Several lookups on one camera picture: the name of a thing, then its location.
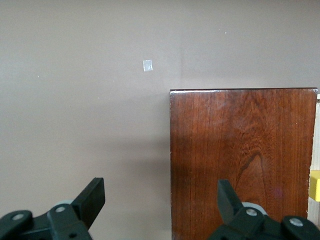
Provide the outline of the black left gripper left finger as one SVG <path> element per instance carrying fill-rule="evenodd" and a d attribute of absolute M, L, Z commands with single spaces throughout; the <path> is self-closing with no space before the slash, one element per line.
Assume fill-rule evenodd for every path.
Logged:
<path fill-rule="evenodd" d="M 2 240 L 91 240 L 89 229 L 105 204 L 102 177 L 95 177 L 71 203 L 61 203 L 34 217 L 29 210 L 0 218 Z"/>

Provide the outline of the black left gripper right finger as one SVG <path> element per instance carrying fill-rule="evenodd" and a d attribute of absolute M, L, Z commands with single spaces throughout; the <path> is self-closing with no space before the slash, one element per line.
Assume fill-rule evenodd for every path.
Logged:
<path fill-rule="evenodd" d="M 301 216 L 281 222 L 264 214 L 259 205 L 244 206 L 227 179 L 217 182 L 217 206 L 223 224 L 210 240 L 314 240 L 316 225 Z"/>

